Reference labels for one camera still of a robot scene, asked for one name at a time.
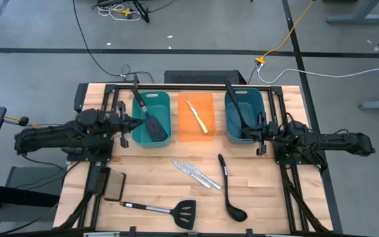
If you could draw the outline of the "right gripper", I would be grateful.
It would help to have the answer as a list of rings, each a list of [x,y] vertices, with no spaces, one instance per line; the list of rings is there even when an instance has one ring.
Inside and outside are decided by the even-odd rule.
[[[258,125],[257,128],[259,130],[259,148],[257,149],[257,155],[266,154],[266,145],[265,141],[273,141],[274,137],[278,133],[278,125],[276,122],[271,122],[267,124],[265,112],[259,113]],[[241,129],[243,134],[241,138],[244,140],[256,140],[257,136],[251,133],[257,132],[256,128],[252,127],[244,127]]]

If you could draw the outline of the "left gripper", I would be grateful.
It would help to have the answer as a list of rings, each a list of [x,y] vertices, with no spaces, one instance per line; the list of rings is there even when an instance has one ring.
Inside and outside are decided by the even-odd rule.
[[[120,145],[123,148],[129,147],[126,134],[140,127],[143,123],[140,118],[130,117],[126,113],[126,106],[123,101],[118,101],[116,109],[108,112],[106,121],[111,132],[120,132]]]

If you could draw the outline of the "black spatula with red label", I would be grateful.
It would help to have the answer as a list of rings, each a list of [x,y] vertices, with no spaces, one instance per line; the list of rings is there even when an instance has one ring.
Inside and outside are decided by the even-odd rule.
[[[153,142],[165,141],[168,137],[168,134],[166,133],[165,129],[162,127],[160,122],[157,120],[157,118],[149,114],[146,104],[142,96],[138,92],[138,76],[136,74],[134,75],[132,93],[145,115],[145,126],[151,137],[151,140]]]

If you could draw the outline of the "black ladle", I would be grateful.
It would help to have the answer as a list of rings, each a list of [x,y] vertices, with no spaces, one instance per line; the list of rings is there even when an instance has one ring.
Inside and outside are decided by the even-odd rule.
[[[220,166],[222,168],[223,179],[224,179],[224,196],[225,196],[226,211],[233,220],[235,220],[237,222],[243,222],[247,219],[247,213],[244,210],[239,209],[230,203],[229,195],[228,195],[227,166],[226,166],[225,160],[221,154],[218,154],[218,160],[219,160]]]
[[[230,99],[232,100],[232,103],[234,104],[236,111],[238,113],[238,116],[240,118],[240,124],[241,124],[241,138],[242,139],[249,139],[251,138],[251,127],[245,122],[239,103],[237,99],[236,92],[234,88],[232,87],[229,80],[225,81],[226,90],[230,96]]]

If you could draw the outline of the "wooden-handled knife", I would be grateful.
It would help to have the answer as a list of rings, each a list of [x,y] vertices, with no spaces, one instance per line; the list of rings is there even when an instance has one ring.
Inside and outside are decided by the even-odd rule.
[[[199,117],[197,111],[195,110],[195,108],[193,107],[193,105],[189,101],[186,101],[186,103],[188,104],[188,107],[190,108],[190,110],[192,111],[195,119],[197,120],[198,124],[200,125],[203,133],[207,134],[208,133],[207,127],[205,126],[205,124],[203,123],[203,121],[200,119],[200,117]]]

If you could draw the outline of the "steel table knife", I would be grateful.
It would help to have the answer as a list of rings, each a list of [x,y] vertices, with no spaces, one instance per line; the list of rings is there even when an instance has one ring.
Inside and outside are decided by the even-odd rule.
[[[194,178],[196,181],[198,181],[200,184],[202,184],[204,187],[210,189],[211,188],[211,185],[207,182],[207,181],[204,181],[202,178],[198,177],[196,174],[193,174],[188,168],[186,168],[185,166],[183,166],[181,163],[179,163],[177,160],[173,160],[172,161],[174,163],[174,165],[180,169],[182,172],[190,175],[192,178]]]
[[[204,175],[199,169],[195,168],[189,162],[185,161],[184,165],[188,168],[193,174],[196,174],[198,177],[202,178],[204,181],[207,181],[211,187],[216,188],[217,190],[221,190],[222,186],[211,180],[208,176]]]

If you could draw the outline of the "black spatula with steel handle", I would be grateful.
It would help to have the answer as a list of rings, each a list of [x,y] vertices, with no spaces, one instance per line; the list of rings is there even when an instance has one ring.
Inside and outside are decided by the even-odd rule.
[[[196,201],[195,200],[184,200],[176,204],[173,209],[166,209],[161,207],[153,207],[150,205],[143,205],[138,203],[131,203],[126,201],[120,202],[121,206],[142,209],[148,211],[154,211],[159,213],[166,213],[172,215],[174,223],[183,229],[192,230],[195,222],[196,216]]]

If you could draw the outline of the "blue-grey plastic bin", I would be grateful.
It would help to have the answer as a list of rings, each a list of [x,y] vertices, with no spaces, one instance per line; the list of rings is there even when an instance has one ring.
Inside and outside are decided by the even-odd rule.
[[[265,115],[263,97],[259,90],[254,88],[235,88],[238,105],[245,123],[254,128],[259,123],[259,115]],[[240,117],[230,95],[224,97],[226,114],[226,131],[230,142],[234,144],[252,144],[252,139],[242,138]]]

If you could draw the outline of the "green plastic bin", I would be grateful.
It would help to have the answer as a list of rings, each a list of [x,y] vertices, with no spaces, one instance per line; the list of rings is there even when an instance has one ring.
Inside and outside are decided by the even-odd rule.
[[[172,137],[172,119],[170,109],[170,97],[164,91],[139,92],[133,89],[132,116],[141,119],[143,124],[132,131],[132,139],[137,144],[146,148],[165,147]],[[162,126],[163,141],[153,141],[150,131],[145,124],[147,115],[155,117]]]

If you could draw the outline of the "orange plastic tray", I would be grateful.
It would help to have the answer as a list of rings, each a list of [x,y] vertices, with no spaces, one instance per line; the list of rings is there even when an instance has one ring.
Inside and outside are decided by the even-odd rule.
[[[204,134],[186,101],[197,111],[207,127]],[[201,142],[213,140],[216,136],[215,108],[212,93],[178,94],[178,137],[181,142]]]

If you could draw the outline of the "black power box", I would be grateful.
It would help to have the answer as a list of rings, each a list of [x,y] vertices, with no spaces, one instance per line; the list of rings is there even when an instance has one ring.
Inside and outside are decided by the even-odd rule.
[[[89,194],[102,194],[105,190],[106,177],[105,167],[94,166],[90,171],[86,192]]]

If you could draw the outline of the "black perforated metal box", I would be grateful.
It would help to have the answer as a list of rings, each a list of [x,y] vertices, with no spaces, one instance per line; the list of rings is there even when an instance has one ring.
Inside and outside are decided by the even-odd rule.
[[[231,84],[246,85],[238,70],[166,70],[165,84]]]

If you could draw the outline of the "black stand legs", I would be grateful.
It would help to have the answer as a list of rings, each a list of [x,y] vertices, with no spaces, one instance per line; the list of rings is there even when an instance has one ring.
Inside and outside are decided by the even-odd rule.
[[[136,7],[137,11],[141,15],[142,19],[146,23],[150,23],[149,14],[148,11],[144,9],[143,5],[138,0],[132,0],[134,6]]]

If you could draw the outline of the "black flat beam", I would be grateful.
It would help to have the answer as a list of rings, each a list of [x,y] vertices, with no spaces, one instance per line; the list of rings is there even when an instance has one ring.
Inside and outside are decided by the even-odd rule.
[[[36,207],[52,207],[59,201],[59,196],[28,190],[19,190],[0,186],[0,203],[27,205]]]

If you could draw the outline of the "black aluminium rig frame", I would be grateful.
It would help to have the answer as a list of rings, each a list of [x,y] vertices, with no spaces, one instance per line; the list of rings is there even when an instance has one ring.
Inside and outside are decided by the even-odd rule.
[[[118,202],[92,198],[81,220],[84,226],[94,225],[97,231],[118,231],[121,234],[136,228],[138,234],[181,234],[227,236],[245,234],[287,234],[290,221],[301,229],[299,208],[283,187],[281,170],[268,149],[257,156],[255,144],[233,144],[226,135],[223,85],[202,84],[142,84],[141,91],[165,91],[170,96],[172,123],[178,124],[179,93],[212,93],[215,108],[216,136],[213,140],[181,142],[177,134],[160,148],[144,148],[130,141],[128,148],[114,136],[113,156],[108,166],[126,174],[123,200],[153,207],[173,208],[179,201],[193,199],[197,203],[192,230],[178,227],[172,216],[121,206]],[[233,220],[226,211],[224,179],[218,160],[221,154],[228,171],[230,203],[244,210],[247,219]],[[221,190],[204,187],[190,175],[178,169],[173,160],[183,166],[187,161],[204,175],[222,186]]]

